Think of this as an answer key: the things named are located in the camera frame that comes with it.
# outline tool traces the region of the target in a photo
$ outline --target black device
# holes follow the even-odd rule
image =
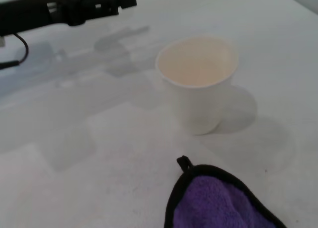
[[[15,35],[26,47],[20,61],[0,63],[0,70],[18,66],[27,57],[28,46],[19,32],[64,23],[84,24],[86,20],[118,15],[118,8],[134,7],[136,0],[14,0],[0,4],[0,37]]]

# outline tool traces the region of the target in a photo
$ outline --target black cable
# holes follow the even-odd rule
[[[24,63],[24,61],[27,59],[27,57],[29,56],[29,45],[26,43],[26,41],[21,37],[19,36],[17,33],[14,33],[13,34],[15,37],[17,37],[18,39],[21,40],[21,42],[24,44],[25,46],[25,54],[24,54],[24,57],[19,61],[19,64],[21,63]]]
[[[11,62],[6,62],[6,63],[0,63],[0,70],[19,66],[19,65],[22,64],[22,63],[27,59],[27,57],[29,56],[29,46],[28,46],[28,44],[26,43],[26,41],[25,41],[21,36],[19,36],[19,35],[16,34],[16,33],[14,33],[13,35],[14,35],[15,37],[17,37],[18,39],[20,39],[21,42],[24,44],[24,46],[25,46],[25,54],[24,54],[23,58],[22,58],[20,61],[16,60],[16,61],[11,61]]]

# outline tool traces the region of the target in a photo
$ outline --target cup rim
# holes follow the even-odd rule
[[[182,43],[182,42],[185,42],[187,40],[190,40],[190,39],[193,39],[193,38],[210,38],[210,39],[214,39],[214,40],[221,40],[223,43],[226,44],[226,46],[228,46],[229,49],[232,50],[233,52],[233,55],[234,55],[234,66],[233,66],[233,71],[227,75],[226,77],[224,77],[223,79],[215,82],[215,83],[212,83],[212,84],[208,84],[208,85],[184,85],[184,84],[180,84],[176,81],[173,81],[171,80],[170,78],[166,77],[162,71],[159,69],[159,66],[158,66],[158,62],[159,62],[159,58],[161,57],[161,55],[163,54],[164,51],[166,51],[167,49],[169,49],[170,47],[176,45],[176,44],[179,44],[179,43]],[[169,81],[171,84],[173,85],[176,85],[176,86],[180,86],[180,87],[183,87],[183,88],[188,88],[188,89],[204,89],[204,88],[209,88],[209,87],[212,87],[214,85],[218,85],[224,81],[226,81],[227,79],[229,79],[233,74],[234,72],[237,70],[238,68],[238,65],[239,65],[239,56],[238,56],[238,53],[235,49],[235,47],[233,46],[232,43],[230,43],[228,40],[224,39],[224,38],[220,38],[220,37],[214,37],[214,36],[209,36],[209,35],[197,35],[197,36],[191,36],[191,37],[187,37],[187,38],[182,38],[182,39],[179,39],[179,40],[176,40],[176,41],[173,41],[172,43],[169,43],[168,45],[166,45],[163,49],[160,50],[160,52],[158,53],[157,57],[156,57],[156,70],[159,71],[159,74],[161,75],[162,79],[165,79],[167,81]]]

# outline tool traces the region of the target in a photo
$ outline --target white paper cup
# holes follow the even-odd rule
[[[205,69],[211,66],[214,78],[201,70],[202,63]],[[182,127],[194,135],[217,127],[231,97],[231,79],[237,66],[238,56],[230,43],[209,36],[172,43],[159,53],[156,68],[167,101]]]

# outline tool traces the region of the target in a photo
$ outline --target white table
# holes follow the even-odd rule
[[[161,228],[176,159],[219,166],[289,228],[318,223],[318,16],[292,0],[138,0],[119,17],[22,36],[0,74],[0,227]],[[154,59],[172,40],[232,40],[235,99],[184,133]],[[13,37],[0,61],[23,53]]]

